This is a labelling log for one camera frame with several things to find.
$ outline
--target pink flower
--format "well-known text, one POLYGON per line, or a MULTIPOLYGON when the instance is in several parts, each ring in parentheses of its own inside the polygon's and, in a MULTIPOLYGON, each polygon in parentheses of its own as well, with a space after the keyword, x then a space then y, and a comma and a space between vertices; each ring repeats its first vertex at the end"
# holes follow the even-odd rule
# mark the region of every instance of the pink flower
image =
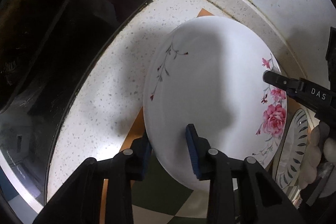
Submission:
POLYGON ((286 99, 286 92, 279 88, 274 88, 271 90, 271 95, 276 102, 281 102, 281 100, 286 99))
POLYGON ((262 59, 262 65, 266 66, 266 68, 270 69, 269 62, 271 60, 266 60, 265 58, 262 59))
POLYGON ((262 124, 264 133, 279 138, 284 130, 286 122, 286 110, 280 104, 269 105, 263 115, 262 124))

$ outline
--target speckled countertop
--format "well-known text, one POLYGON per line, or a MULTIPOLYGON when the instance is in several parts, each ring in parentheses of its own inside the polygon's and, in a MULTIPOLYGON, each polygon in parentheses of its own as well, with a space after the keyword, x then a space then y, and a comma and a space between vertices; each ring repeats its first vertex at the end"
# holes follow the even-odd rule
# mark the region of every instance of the speckled countertop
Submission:
POLYGON ((227 16, 206 0, 153 0, 117 35, 79 91, 53 154, 48 200, 87 157, 119 152, 142 107, 147 68, 164 37, 205 8, 227 16))

